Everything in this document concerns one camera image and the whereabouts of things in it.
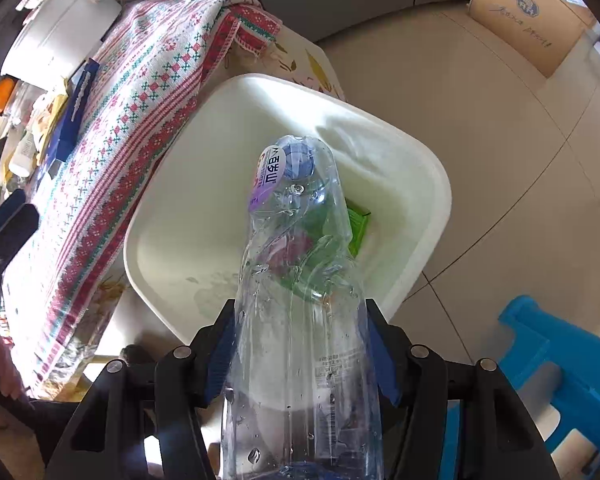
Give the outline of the patterned striped tablecloth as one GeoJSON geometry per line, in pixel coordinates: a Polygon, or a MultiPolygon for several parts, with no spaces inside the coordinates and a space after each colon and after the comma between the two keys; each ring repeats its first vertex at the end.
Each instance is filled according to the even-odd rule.
{"type": "Polygon", "coordinates": [[[38,229],[4,274],[14,361],[34,396],[116,260],[151,173],[232,47],[261,54],[282,23],[258,0],[137,0],[96,53],[78,142],[32,203],[38,229]]]}

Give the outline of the lower cardboard box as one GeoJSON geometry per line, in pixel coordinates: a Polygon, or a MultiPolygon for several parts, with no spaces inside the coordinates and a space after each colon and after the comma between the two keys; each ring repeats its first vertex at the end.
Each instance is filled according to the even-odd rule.
{"type": "Polygon", "coordinates": [[[470,0],[469,15],[546,78],[596,24],[583,0],[470,0]]]}

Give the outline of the blue plastic stool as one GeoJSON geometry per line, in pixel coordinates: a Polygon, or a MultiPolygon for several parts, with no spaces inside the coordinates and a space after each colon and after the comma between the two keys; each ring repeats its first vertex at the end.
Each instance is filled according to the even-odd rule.
{"type": "Polygon", "coordinates": [[[600,335],[548,298],[520,295],[452,315],[470,358],[498,363],[560,474],[600,471],[600,335]]]}

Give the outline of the orange fruit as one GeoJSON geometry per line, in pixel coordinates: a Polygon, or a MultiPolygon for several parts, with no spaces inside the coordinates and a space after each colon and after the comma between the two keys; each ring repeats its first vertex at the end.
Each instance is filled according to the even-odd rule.
{"type": "Polygon", "coordinates": [[[6,105],[16,88],[17,81],[9,76],[0,80],[0,115],[4,112],[6,105]]]}

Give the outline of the clear plastic water bottle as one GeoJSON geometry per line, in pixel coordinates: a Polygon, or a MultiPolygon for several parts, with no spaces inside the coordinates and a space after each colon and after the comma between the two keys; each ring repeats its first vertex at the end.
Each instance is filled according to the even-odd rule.
{"type": "Polygon", "coordinates": [[[355,263],[328,297],[305,300],[262,262],[310,207],[331,204],[347,229],[336,160],[314,136],[282,136],[260,155],[224,386],[225,479],[378,479],[378,388],[355,263]]]}

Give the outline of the white green yogurt bottle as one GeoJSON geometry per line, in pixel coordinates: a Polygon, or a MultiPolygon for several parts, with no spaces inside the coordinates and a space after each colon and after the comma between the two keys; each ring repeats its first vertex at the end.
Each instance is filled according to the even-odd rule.
{"type": "Polygon", "coordinates": [[[31,131],[26,131],[18,142],[9,161],[9,171],[17,177],[27,179],[36,166],[36,147],[31,131]]]}

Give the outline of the dark blue cookie package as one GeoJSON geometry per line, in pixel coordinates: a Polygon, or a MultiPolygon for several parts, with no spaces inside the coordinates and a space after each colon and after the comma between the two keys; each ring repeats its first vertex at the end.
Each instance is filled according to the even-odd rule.
{"type": "Polygon", "coordinates": [[[51,179],[56,177],[60,166],[68,160],[78,143],[84,110],[98,70],[99,64],[89,58],[71,79],[72,90],[69,99],[52,132],[43,162],[43,172],[51,179]]]}

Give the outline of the white electric cooking pot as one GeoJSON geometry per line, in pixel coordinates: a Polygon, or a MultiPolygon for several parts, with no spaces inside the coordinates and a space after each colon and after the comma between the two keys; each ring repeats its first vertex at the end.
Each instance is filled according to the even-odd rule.
{"type": "Polygon", "coordinates": [[[1,74],[46,91],[57,88],[99,48],[120,12],[116,0],[45,0],[20,30],[1,74]]]}

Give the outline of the red drink can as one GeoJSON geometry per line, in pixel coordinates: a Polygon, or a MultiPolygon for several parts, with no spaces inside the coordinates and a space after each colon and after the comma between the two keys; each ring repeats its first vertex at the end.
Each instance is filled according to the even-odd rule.
{"type": "Polygon", "coordinates": [[[304,231],[285,233],[265,249],[262,262],[276,276],[284,276],[293,266],[298,266],[313,245],[314,241],[304,231]]]}

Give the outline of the white plastic trash bin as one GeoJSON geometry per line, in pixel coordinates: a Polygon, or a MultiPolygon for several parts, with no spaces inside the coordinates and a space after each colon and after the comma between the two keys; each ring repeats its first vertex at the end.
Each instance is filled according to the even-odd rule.
{"type": "Polygon", "coordinates": [[[344,196],[370,211],[356,268],[365,295],[386,318],[436,248],[452,193],[442,163],[425,144],[286,80],[229,79],[168,149],[125,235],[126,275],[180,341],[192,341],[236,295],[254,170],[261,152],[285,134],[324,141],[344,196]]]}

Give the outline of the green snack bag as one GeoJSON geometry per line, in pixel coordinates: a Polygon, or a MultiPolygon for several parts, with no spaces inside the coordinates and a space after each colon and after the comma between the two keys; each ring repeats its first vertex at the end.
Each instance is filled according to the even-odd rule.
{"type": "Polygon", "coordinates": [[[358,256],[370,223],[370,211],[355,203],[344,200],[347,211],[347,229],[337,226],[340,213],[331,204],[320,203],[310,207],[299,225],[290,232],[306,232],[314,241],[313,248],[298,264],[284,276],[280,284],[299,297],[323,299],[332,292],[336,275],[352,266],[358,256]]]}

